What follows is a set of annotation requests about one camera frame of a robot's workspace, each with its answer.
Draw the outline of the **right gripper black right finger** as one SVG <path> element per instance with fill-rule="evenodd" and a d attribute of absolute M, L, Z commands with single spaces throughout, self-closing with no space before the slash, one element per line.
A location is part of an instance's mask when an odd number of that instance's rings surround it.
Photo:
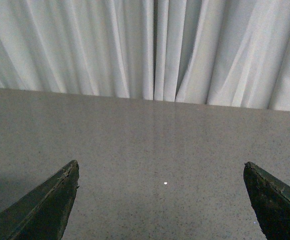
<path fill-rule="evenodd" d="M 290 240 L 290 186 L 250 161 L 243 180 L 266 239 Z"/>

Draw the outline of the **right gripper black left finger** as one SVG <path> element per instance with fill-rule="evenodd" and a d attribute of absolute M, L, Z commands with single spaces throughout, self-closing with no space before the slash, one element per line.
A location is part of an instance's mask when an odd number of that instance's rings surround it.
<path fill-rule="evenodd" d="M 77 195 L 79 164 L 70 161 L 0 212 L 0 240 L 60 240 Z"/>

